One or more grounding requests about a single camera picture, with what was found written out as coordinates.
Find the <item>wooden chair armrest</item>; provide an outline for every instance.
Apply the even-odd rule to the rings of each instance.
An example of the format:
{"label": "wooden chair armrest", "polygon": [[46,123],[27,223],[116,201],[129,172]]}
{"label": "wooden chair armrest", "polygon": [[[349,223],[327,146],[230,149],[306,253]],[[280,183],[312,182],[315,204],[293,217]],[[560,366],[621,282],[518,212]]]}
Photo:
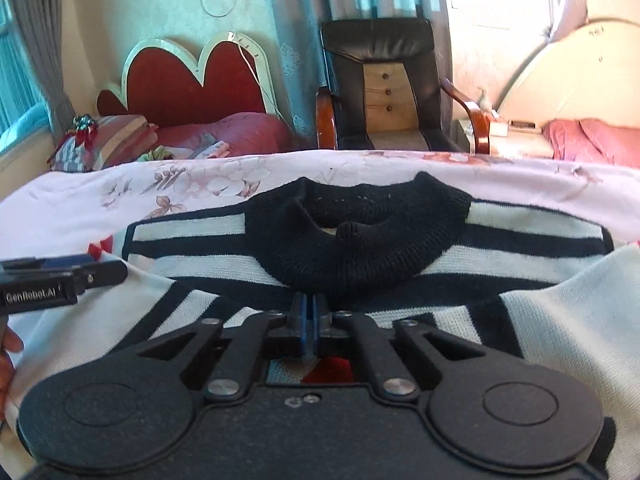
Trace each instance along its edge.
{"label": "wooden chair armrest", "polygon": [[466,114],[471,119],[474,128],[474,139],[476,141],[476,153],[489,155],[489,128],[490,121],[473,99],[464,95],[451,81],[443,79],[442,89],[455,101],[459,102],[465,109]]}
{"label": "wooden chair armrest", "polygon": [[321,86],[316,94],[316,130],[318,148],[338,149],[338,132],[335,127],[334,97],[326,86]]}

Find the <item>black collar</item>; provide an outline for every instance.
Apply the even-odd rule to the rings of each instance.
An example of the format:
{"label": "black collar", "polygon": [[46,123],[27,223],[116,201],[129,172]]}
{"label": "black collar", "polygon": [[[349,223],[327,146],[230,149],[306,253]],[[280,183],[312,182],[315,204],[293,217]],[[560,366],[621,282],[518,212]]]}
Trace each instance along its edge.
{"label": "black collar", "polygon": [[280,282],[351,296],[421,272],[459,239],[471,201],[428,173],[391,186],[300,178],[249,200],[245,229],[252,253]]}

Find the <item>finger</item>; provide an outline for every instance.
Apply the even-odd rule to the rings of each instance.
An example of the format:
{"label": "finger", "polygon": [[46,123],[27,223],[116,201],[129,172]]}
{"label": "finger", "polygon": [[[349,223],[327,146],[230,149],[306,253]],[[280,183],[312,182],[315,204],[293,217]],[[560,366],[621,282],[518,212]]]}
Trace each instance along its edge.
{"label": "finger", "polygon": [[11,358],[3,350],[0,352],[0,392],[5,392],[9,389],[11,379],[14,378],[14,364]]}
{"label": "finger", "polygon": [[6,402],[6,392],[0,392],[0,422],[4,422],[4,403]]}
{"label": "finger", "polygon": [[22,352],[24,350],[24,343],[22,342],[22,339],[20,339],[20,336],[18,336],[17,333],[9,327],[7,327],[4,332],[2,346],[9,352]]}

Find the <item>gray curtain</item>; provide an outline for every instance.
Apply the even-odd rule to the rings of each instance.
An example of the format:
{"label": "gray curtain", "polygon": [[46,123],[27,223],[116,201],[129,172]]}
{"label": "gray curtain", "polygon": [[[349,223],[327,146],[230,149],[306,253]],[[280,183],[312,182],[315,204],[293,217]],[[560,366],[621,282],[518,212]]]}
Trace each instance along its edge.
{"label": "gray curtain", "polygon": [[57,142],[73,124],[62,78],[62,0],[7,0]]}
{"label": "gray curtain", "polygon": [[[440,77],[452,76],[446,0],[271,0],[289,111],[298,133],[315,133],[315,95],[326,84],[319,25],[346,18],[423,16],[431,21]],[[442,124],[449,131],[452,103],[442,99]]]}

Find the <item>circular pad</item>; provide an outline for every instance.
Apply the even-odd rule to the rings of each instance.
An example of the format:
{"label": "circular pad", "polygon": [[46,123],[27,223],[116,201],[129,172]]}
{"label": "circular pad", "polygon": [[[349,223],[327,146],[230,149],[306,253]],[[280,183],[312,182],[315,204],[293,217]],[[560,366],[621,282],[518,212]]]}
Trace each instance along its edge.
{"label": "circular pad", "polygon": [[138,410],[138,394],[124,384],[88,384],[71,392],[65,412],[85,426],[116,426]]}
{"label": "circular pad", "polygon": [[427,415],[468,457],[530,472],[586,459],[603,421],[598,399],[582,383],[511,358],[452,364]]}
{"label": "circular pad", "polygon": [[114,356],[37,384],[18,424],[40,462],[117,470],[162,453],[193,414],[191,393],[169,362]]}
{"label": "circular pad", "polygon": [[535,384],[506,383],[484,394],[484,408],[505,424],[535,426],[556,414],[558,401],[554,394]]}

